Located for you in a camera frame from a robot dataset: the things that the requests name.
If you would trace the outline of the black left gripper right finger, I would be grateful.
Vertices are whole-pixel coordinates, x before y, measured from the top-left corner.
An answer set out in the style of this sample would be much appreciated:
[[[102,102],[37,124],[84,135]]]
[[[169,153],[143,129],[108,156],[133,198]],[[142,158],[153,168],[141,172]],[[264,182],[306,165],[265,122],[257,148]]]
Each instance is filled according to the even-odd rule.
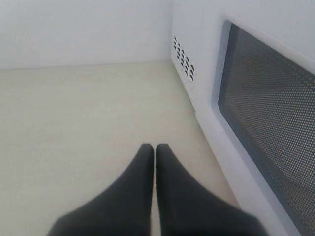
[[[258,219],[195,180],[168,144],[156,148],[156,187],[163,236],[265,236]]]

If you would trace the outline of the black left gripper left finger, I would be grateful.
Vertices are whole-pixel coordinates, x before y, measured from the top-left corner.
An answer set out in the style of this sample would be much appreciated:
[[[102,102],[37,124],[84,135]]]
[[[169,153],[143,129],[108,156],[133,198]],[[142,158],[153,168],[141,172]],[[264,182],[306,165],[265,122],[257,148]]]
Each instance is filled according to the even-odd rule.
[[[154,149],[142,144],[124,172],[105,191],[60,217],[50,236],[148,236]]]

